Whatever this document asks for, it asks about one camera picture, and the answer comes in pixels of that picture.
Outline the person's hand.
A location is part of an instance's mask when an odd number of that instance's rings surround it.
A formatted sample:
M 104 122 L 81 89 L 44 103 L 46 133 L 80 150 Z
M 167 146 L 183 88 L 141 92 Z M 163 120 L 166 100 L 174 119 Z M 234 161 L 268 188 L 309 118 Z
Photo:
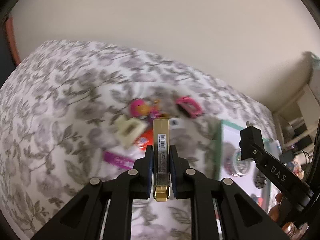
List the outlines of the person's hand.
M 282 231 L 289 237 L 291 240 L 299 240 L 302 239 L 303 235 L 308 230 L 309 226 L 307 223 L 304 223 L 299 228 L 295 226 L 293 222 L 287 221 L 285 224 L 283 223 L 283 219 L 286 214 L 284 213 L 284 209 L 281 205 L 284 203 L 283 201 L 284 195 L 282 193 L 278 193 L 276 195 L 277 205 L 272 207 L 268 212 L 268 215 L 271 217 L 273 221 L 282 225 Z

